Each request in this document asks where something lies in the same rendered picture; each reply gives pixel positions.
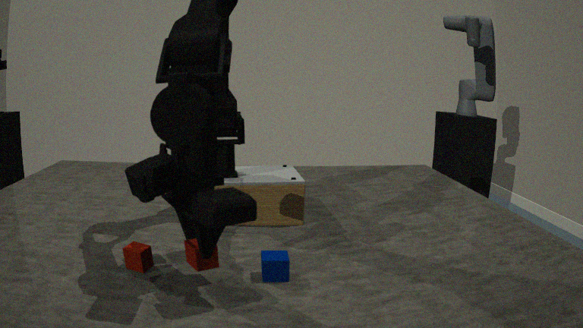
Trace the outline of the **blue cube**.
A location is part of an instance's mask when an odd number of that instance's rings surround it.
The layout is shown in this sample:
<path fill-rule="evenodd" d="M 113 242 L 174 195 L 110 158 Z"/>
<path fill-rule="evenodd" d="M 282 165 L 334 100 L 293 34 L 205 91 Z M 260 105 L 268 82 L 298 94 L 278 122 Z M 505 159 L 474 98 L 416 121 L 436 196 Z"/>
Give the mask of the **blue cube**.
<path fill-rule="evenodd" d="M 288 282 L 287 251 L 261 251 L 261 266 L 263 282 Z"/>

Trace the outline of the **red cube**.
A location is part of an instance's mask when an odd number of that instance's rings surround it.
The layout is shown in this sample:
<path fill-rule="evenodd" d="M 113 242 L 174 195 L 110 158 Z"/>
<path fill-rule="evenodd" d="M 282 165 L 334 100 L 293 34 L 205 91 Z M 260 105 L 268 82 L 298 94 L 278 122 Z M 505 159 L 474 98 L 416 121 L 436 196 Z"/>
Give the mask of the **red cube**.
<path fill-rule="evenodd" d="M 129 270 L 145 273 L 154 266 L 150 245 L 133 241 L 123 248 L 123 253 L 126 268 Z"/>
<path fill-rule="evenodd" d="M 198 272 L 219 267 L 217 245 L 211 258 L 203 259 L 200 255 L 197 239 L 184 240 L 186 261 Z"/>

